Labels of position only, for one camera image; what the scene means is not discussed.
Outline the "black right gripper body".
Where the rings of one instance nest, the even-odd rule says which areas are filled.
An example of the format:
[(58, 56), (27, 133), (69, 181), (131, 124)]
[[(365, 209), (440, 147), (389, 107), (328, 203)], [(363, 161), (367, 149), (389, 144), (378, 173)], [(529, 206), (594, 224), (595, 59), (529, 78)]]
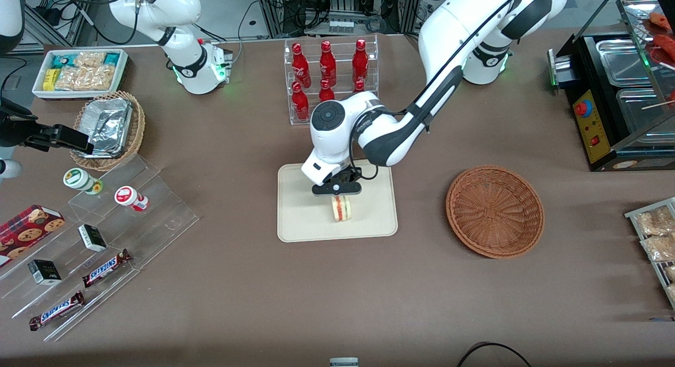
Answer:
[(48, 150), (49, 146), (34, 143), (35, 140), (49, 140), (43, 134), (44, 129), (48, 129), (48, 126), (39, 124), (37, 117), (32, 115), (27, 108), (9, 99), (2, 99), (1, 146), (3, 148), (24, 146)]

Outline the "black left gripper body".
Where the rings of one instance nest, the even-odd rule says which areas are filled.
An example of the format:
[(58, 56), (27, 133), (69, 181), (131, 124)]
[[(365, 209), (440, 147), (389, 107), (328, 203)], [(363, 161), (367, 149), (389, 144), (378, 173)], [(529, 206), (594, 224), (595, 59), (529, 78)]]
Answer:
[(362, 191), (361, 179), (362, 168), (347, 168), (335, 175), (328, 176), (322, 185), (313, 185), (314, 196), (356, 196)]

